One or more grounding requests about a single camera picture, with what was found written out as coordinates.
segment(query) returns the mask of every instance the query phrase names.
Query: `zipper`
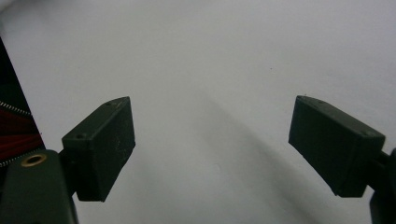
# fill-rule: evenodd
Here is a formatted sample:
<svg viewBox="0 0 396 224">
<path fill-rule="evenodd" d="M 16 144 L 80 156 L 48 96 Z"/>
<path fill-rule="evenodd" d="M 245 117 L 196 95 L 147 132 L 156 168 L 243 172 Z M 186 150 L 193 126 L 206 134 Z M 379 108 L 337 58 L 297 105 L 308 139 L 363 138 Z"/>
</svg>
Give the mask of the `zipper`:
<svg viewBox="0 0 396 224">
<path fill-rule="evenodd" d="M 6 160 L 6 161 L 2 161 L 2 162 L 0 162 L 0 168 L 9 166 L 12 162 L 14 162 L 15 160 L 19 159 L 20 157 L 24 157 L 24 156 L 26 156 L 27 154 L 30 154 L 30 153 L 33 153 L 33 152 L 36 152 L 36 151 L 42 150 L 42 149 L 43 149 L 43 148 L 40 148 L 40 147 L 39 147 L 39 148 L 36 148 L 36 149 L 34 149 L 34 150 L 31 150 L 31 151 L 22 153 L 21 155 L 16 156 L 16 157 L 13 157 L 13 158 L 11 158 L 11 159 L 8 159 L 8 160 Z"/>
<path fill-rule="evenodd" d="M 0 106 L 4 107 L 4 108 L 6 108 L 6 109 L 8 109 L 8 110 L 10 110 L 10 111 L 12 111 L 14 113 L 32 117 L 32 114 L 29 111 L 25 111 L 25 110 L 19 109 L 19 108 L 15 107 L 15 106 L 9 105 L 9 104 L 7 104 L 7 103 L 5 103 L 3 101 L 0 101 Z"/>
<path fill-rule="evenodd" d="M 19 114 L 19 115 L 23 115 L 23 116 L 27 116 L 27 117 L 32 117 L 32 113 L 30 113 L 29 111 L 25 111 L 25 110 L 19 109 L 16 106 L 9 105 L 9 104 L 7 104 L 7 103 L 5 103 L 3 101 L 0 101 L 0 108 L 1 107 L 3 107 L 6 110 L 8 110 L 10 112 L 13 112 L 15 114 Z M 5 161 L 0 161 L 0 168 L 9 166 L 12 162 L 14 162 L 15 160 L 19 159 L 20 157 L 23 157 L 23 156 L 25 156 L 25 155 L 27 155 L 29 153 L 38 151 L 40 149 L 43 149 L 43 148 L 39 147 L 39 148 L 36 148 L 34 150 L 30 150 L 30 151 L 24 152 L 24 153 L 22 153 L 19 156 L 15 156 L 15 157 L 9 158 L 9 159 L 7 159 Z"/>
</svg>

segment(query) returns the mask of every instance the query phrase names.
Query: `black plastic block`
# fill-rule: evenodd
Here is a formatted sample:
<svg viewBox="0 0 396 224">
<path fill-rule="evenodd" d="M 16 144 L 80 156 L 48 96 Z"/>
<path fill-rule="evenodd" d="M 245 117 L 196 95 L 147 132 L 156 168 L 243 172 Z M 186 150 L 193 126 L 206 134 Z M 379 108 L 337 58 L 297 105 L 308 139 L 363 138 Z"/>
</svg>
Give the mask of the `black plastic block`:
<svg viewBox="0 0 396 224">
<path fill-rule="evenodd" d="M 104 202 L 135 146 L 129 97 L 101 105 L 62 141 L 63 158 L 76 164 L 78 198 Z"/>
<path fill-rule="evenodd" d="M 330 186 L 335 195 L 361 197 L 366 172 L 385 135 L 323 101 L 297 96 L 289 143 Z"/>
</svg>

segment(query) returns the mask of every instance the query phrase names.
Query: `red fabric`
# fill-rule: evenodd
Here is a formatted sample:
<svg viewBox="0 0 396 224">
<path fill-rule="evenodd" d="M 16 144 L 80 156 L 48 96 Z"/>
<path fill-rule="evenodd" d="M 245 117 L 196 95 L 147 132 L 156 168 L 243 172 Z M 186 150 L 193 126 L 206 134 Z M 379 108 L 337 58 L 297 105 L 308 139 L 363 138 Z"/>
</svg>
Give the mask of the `red fabric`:
<svg viewBox="0 0 396 224">
<path fill-rule="evenodd" d="M 37 133 L 35 121 L 32 118 L 18 116 L 0 109 L 0 135 L 14 133 Z"/>
<path fill-rule="evenodd" d="M 43 145 L 33 118 L 0 109 L 0 161 Z"/>
</svg>

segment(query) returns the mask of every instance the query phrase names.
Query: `white table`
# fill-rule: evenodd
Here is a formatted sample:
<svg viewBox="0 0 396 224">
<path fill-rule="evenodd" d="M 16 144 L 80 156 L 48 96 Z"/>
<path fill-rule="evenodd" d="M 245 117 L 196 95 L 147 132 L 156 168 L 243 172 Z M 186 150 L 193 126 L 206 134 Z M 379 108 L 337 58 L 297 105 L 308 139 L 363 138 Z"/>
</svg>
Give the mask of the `white table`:
<svg viewBox="0 0 396 224">
<path fill-rule="evenodd" d="M 0 35 L 47 148 L 129 95 L 137 146 L 80 223 L 370 223 L 288 144 L 295 96 L 396 146 L 392 1 L 16 1 Z"/>
</svg>

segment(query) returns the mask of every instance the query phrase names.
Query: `screw hole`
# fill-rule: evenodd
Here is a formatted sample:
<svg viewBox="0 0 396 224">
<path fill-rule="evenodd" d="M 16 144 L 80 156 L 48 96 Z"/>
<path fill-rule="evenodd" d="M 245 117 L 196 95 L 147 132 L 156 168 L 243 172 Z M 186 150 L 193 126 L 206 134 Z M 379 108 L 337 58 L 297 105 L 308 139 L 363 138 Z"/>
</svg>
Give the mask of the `screw hole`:
<svg viewBox="0 0 396 224">
<path fill-rule="evenodd" d="M 85 133 L 78 133 L 78 134 L 76 135 L 76 138 L 77 138 L 77 139 L 85 138 Z"/>
<path fill-rule="evenodd" d="M 35 154 L 33 156 L 30 156 L 26 159 L 24 159 L 21 163 L 21 166 L 24 167 L 31 167 L 40 164 L 44 160 L 47 159 L 47 156 L 45 154 Z"/>
</svg>

